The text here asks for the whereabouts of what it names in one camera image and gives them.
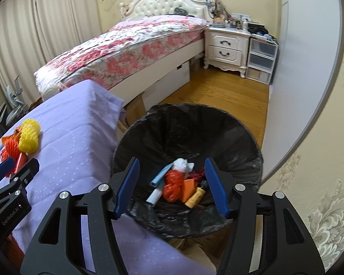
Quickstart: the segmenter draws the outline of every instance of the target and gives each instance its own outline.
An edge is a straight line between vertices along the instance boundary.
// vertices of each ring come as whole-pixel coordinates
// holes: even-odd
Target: trash can
[[[149,182],[167,164],[184,158],[198,170],[212,156],[220,170],[254,191],[262,176],[262,155],[249,130],[229,113],[201,104],[153,106],[123,135],[111,174],[125,170],[134,156],[140,161],[140,176],[127,213],[166,238],[200,237],[231,223],[217,211],[210,191],[193,209],[180,201],[168,203],[163,197],[154,207],[147,203],[154,189]]]

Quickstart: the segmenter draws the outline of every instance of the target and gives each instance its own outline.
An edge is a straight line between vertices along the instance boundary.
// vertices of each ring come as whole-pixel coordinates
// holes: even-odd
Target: wooden floor
[[[269,86],[215,67],[191,73],[191,81],[162,103],[200,103],[225,110],[243,122],[262,146]]]

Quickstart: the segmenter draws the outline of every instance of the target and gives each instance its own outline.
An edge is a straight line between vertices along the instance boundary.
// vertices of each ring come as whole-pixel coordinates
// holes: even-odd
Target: bed frame
[[[206,7],[206,0],[134,0],[128,7],[120,3],[120,14],[121,19],[125,21],[138,16],[173,14],[176,7],[181,7],[188,14],[204,18],[209,22],[213,20]],[[129,76],[109,92],[123,99],[126,105],[173,69],[203,51],[204,40],[201,39]]]

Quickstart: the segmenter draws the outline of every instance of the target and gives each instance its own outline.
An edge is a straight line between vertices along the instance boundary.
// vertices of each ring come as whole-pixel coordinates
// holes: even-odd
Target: blue gripper pad
[[[0,181],[15,167],[15,160],[9,157],[4,162],[0,163]]]
[[[121,215],[126,212],[136,182],[138,181],[140,162],[137,158],[134,159],[131,167],[126,170],[126,172],[127,175],[116,194],[116,208],[114,210],[114,214],[117,218],[120,218]]]
[[[228,218],[230,209],[228,208],[227,192],[222,185],[219,178],[219,170],[214,167],[209,158],[205,159],[205,176],[209,183],[210,191],[212,192],[213,199],[217,210],[225,217]]]

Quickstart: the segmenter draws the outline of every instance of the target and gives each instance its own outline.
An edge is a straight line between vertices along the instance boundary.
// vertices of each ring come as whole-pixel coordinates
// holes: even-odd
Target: metal screw
[[[246,189],[245,185],[243,185],[243,184],[236,184],[235,188],[238,191],[243,191]]]
[[[101,184],[98,186],[99,191],[106,191],[108,190],[109,186],[107,184]]]
[[[69,193],[67,191],[63,191],[62,193],[60,193],[60,198],[65,199],[69,196]]]
[[[277,191],[277,192],[275,193],[275,196],[276,196],[277,198],[284,198],[284,197],[285,197],[284,193],[282,193],[281,191]]]

